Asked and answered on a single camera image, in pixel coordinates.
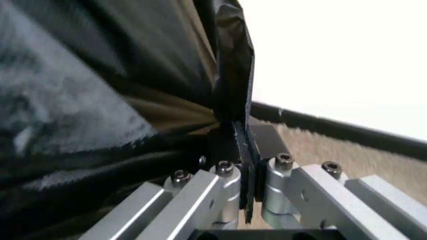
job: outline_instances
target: white wall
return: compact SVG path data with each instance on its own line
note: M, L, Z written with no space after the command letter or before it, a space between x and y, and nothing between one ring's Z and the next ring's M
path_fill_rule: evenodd
M427 141L427 1L239 2L253 101Z

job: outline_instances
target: black baseboard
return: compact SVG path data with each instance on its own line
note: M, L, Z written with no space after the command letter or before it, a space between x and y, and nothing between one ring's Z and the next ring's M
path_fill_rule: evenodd
M286 124L331 138L427 161L427 143L372 129L306 115L279 107L252 102L250 115L275 124Z

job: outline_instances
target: black plastic bag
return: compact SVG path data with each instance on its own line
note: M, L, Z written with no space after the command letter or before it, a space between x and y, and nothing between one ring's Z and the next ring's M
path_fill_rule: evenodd
M6 237L196 159L188 134L246 124L254 52L237 1L4 0L0 33Z

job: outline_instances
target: beige carpet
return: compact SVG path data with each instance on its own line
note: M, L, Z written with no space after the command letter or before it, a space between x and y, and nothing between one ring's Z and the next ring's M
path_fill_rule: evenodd
M300 166L335 161L351 179L376 174L427 206L427 163L285 125L277 126L277 130ZM260 203L254 205L253 214L248 225L240 211L240 229L270 227L260 216Z

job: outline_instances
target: bolt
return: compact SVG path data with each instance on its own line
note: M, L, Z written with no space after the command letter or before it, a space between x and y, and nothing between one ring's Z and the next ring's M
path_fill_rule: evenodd
M291 170L294 159L288 153L279 153L275 157L275 165L283 170Z
M204 155L202 155L198 159L198 166L203 168L205 165L206 165L206 157Z
M184 187L191 179L191 174L186 170L177 170L171 176L170 180L174 187Z
M219 161L215 166L215 172L221 177L230 177L233 174L234 164L231 161Z
M343 172L341 166L334 161L325 161L321 164L321 168L337 180L340 179L341 173Z

